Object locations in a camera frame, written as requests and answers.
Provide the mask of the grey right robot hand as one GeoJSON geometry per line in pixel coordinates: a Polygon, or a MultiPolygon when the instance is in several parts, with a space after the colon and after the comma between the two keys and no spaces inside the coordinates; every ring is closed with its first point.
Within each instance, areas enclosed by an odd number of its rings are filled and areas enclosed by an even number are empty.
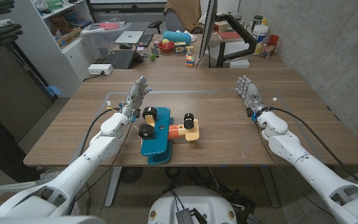
{"type": "Polygon", "coordinates": [[[250,78],[246,76],[239,77],[237,80],[236,91],[243,99],[246,106],[248,117],[257,119],[263,112],[267,111],[267,107],[262,101],[262,97],[250,78]]]}

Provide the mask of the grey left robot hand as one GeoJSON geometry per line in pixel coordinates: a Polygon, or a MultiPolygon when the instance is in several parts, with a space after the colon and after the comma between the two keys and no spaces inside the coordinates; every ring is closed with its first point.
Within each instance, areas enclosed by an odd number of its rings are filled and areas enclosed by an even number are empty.
{"type": "Polygon", "coordinates": [[[140,108],[144,96],[150,91],[152,91],[152,87],[148,88],[146,77],[141,76],[128,91],[124,104],[121,108],[121,113],[127,117],[131,117],[133,111],[140,108]]]}

